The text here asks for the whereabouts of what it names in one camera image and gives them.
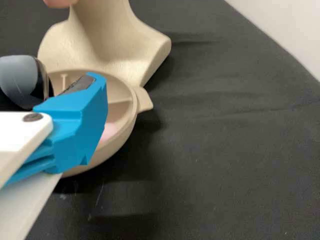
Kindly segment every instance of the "white strip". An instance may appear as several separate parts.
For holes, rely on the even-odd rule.
[[[39,173],[0,190],[0,239],[23,240],[61,178]]]

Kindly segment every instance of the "black cloth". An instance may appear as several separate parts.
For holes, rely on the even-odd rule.
[[[27,239],[319,239],[318,81],[222,0],[130,2],[173,41],[145,86],[154,109],[59,182]],[[1,0],[0,54],[36,55],[67,14]]]

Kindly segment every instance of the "screw head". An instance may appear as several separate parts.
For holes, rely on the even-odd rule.
[[[28,115],[25,115],[23,117],[23,121],[24,122],[35,122],[35,121],[38,121],[40,119],[42,119],[44,116],[42,116],[40,113],[30,113]]]

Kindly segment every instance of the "blue plastic part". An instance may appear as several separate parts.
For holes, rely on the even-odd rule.
[[[52,117],[53,131],[6,184],[42,171],[58,174],[89,164],[104,131],[108,98],[107,80],[93,72],[86,75],[95,79],[87,89],[49,98],[33,108]]]

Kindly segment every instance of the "white wall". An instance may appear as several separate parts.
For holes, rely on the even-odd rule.
[[[320,80],[320,0],[225,0]]]

